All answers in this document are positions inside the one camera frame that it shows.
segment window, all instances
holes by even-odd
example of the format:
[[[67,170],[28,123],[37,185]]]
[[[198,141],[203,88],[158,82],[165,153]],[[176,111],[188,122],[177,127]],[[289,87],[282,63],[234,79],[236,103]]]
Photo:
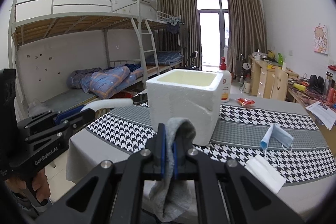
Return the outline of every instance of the window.
[[[217,71],[226,57],[230,33],[227,0],[197,0],[202,44],[202,70]]]

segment chair back with smiley face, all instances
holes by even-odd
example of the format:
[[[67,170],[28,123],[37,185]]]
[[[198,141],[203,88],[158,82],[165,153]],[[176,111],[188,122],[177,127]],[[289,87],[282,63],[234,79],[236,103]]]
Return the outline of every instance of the chair back with smiley face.
[[[271,99],[284,101],[287,94],[288,74],[281,68],[276,68],[274,72],[274,84]]]

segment houndstooth table runner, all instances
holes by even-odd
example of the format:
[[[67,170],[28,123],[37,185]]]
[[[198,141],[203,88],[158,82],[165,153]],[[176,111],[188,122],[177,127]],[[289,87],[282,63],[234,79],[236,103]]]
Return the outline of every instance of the houndstooth table runner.
[[[259,135],[263,136],[272,123],[286,128],[296,141],[293,147],[297,148],[291,152],[283,150],[276,141],[270,141],[270,146],[274,147],[268,150],[267,160],[273,166],[278,165],[276,169],[286,178],[286,183],[301,184],[336,173],[333,155],[309,115],[221,105],[210,143],[195,147],[213,160],[226,162],[227,158],[232,158],[245,166],[256,154],[263,155],[258,144]],[[87,129],[127,153],[145,148],[147,140],[156,134],[150,125],[147,103],[113,109]]]

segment human hand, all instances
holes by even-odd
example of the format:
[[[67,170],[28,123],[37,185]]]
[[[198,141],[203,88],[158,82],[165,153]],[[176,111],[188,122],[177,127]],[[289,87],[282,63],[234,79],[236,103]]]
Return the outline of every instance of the human hand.
[[[26,182],[20,180],[17,177],[13,177],[6,180],[6,183],[11,191],[25,196],[22,192],[22,189],[26,189]],[[36,191],[36,199],[39,202],[42,202],[44,199],[48,199],[50,197],[48,178],[45,175],[44,168],[36,174],[31,183],[31,186],[33,187],[33,190]]]

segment curtain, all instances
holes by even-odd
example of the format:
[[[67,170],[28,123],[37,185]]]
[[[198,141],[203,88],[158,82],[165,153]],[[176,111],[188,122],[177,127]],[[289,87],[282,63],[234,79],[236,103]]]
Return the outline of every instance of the curtain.
[[[199,55],[194,60],[196,66],[200,66],[201,59],[201,41],[199,27],[197,23],[196,0],[157,0],[157,8],[159,11],[173,16],[181,16],[181,21],[189,30],[189,44],[184,49],[185,60],[195,51]],[[177,42],[177,35],[167,30],[159,31],[158,46],[160,51],[179,51],[180,47]]]
[[[260,49],[266,52],[266,30],[260,0],[227,0],[230,34],[227,49],[227,69],[234,74],[241,70],[240,54],[248,55]]]

